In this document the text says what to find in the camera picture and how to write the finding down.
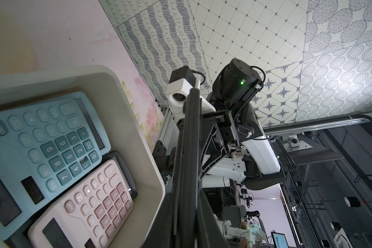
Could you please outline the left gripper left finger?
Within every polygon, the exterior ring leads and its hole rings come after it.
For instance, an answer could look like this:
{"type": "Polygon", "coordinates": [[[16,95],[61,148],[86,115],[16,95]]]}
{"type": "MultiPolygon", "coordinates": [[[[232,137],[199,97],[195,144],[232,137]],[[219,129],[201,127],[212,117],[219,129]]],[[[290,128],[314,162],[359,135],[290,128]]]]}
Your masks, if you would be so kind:
{"type": "Polygon", "coordinates": [[[172,248],[174,246],[174,195],[168,193],[159,208],[142,248],[172,248]]]}

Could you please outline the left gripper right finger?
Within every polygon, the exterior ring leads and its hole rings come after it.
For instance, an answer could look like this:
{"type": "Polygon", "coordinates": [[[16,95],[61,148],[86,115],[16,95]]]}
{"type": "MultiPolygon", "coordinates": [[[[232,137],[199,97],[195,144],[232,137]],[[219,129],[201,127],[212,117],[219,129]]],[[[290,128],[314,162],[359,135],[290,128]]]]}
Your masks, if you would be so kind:
{"type": "Polygon", "coordinates": [[[226,241],[203,190],[198,190],[196,225],[197,248],[226,248],[226,241]]]}

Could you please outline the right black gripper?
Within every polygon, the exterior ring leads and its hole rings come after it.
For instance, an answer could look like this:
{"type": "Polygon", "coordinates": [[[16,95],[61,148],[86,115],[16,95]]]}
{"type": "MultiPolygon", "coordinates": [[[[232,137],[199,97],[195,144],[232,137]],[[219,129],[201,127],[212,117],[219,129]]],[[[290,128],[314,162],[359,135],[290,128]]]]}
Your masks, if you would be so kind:
{"type": "Polygon", "coordinates": [[[230,155],[229,144],[265,140],[250,104],[264,86],[265,77],[259,72],[263,70],[234,58],[216,78],[207,97],[216,111],[203,115],[199,180],[230,155]]]}

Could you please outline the small black calculator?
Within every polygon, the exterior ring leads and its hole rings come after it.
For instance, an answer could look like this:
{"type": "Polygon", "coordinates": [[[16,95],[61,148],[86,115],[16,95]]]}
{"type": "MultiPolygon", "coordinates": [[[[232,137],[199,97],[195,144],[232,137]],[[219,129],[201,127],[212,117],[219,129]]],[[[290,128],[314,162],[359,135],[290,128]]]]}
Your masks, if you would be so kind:
{"type": "Polygon", "coordinates": [[[178,215],[175,247],[193,248],[198,200],[200,150],[200,91],[190,90],[182,139],[180,176],[178,180],[178,215]]]}

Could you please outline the pink calculator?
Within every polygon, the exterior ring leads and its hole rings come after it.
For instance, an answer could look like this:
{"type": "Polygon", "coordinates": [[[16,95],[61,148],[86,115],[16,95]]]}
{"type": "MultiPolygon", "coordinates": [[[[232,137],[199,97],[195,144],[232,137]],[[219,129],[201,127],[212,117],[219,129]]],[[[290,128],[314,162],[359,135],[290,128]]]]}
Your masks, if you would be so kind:
{"type": "Polygon", "coordinates": [[[55,201],[28,237],[34,248],[106,248],[132,210],[126,179],[110,159],[55,201]]]}

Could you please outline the black calculator back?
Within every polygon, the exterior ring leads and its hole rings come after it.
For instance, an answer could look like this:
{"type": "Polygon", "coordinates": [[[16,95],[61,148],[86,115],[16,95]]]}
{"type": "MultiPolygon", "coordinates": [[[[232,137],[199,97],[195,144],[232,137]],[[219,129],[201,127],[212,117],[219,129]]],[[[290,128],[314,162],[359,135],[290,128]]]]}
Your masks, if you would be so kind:
{"type": "Polygon", "coordinates": [[[117,150],[114,150],[114,151],[111,151],[110,153],[104,155],[102,159],[103,159],[103,162],[106,162],[107,160],[110,160],[110,159],[113,159],[117,162],[117,164],[118,164],[118,166],[119,166],[119,168],[122,172],[122,175],[124,176],[124,178],[127,182],[126,185],[128,187],[131,198],[133,200],[135,200],[137,195],[138,195],[138,191],[137,191],[135,182],[133,180],[132,174],[129,170],[129,167],[128,167],[126,161],[124,160],[123,156],[121,155],[121,153],[117,150]]]}

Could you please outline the white plastic storage box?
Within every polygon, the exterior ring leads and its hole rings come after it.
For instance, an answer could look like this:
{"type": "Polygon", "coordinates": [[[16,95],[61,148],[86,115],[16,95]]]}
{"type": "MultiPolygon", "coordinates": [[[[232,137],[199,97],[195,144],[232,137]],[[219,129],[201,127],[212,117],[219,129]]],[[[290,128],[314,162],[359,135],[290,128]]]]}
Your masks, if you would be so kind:
{"type": "MultiPolygon", "coordinates": [[[[0,111],[75,92],[83,92],[92,103],[109,139],[109,153],[114,150],[121,153],[138,191],[133,200],[133,210],[108,247],[138,247],[156,215],[163,186],[121,82],[111,70],[103,66],[87,66],[0,75],[0,111]]],[[[30,227],[55,201],[103,163],[102,159],[98,166],[32,215],[8,239],[0,240],[0,248],[34,248],[28,237],[30,227]]]]}

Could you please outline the small blue calculator back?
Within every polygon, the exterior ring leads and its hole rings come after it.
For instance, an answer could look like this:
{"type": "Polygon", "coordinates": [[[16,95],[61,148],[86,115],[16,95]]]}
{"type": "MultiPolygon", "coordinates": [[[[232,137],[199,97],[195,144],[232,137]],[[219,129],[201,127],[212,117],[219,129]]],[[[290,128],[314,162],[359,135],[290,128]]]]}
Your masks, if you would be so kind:
{"type": "Polygon", "coordinates": [[[98,166],[110,148],[83,92],[0,111],[0,240],[98,166]]]}

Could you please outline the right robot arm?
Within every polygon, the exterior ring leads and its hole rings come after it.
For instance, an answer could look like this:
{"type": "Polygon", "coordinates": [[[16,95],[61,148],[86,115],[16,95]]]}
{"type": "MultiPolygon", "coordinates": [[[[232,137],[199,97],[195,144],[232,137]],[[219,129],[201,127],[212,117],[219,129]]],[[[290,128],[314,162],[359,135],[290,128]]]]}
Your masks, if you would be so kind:
{"type": "Polygon", "coordinates": [[[285,180],[270,136],[262,129],[251,100],[264,85],[262,70],[234,58],[216,78],[205,99],[214,111],[204,113],[202,175],[221,176],[250,190],[285,180]]]}

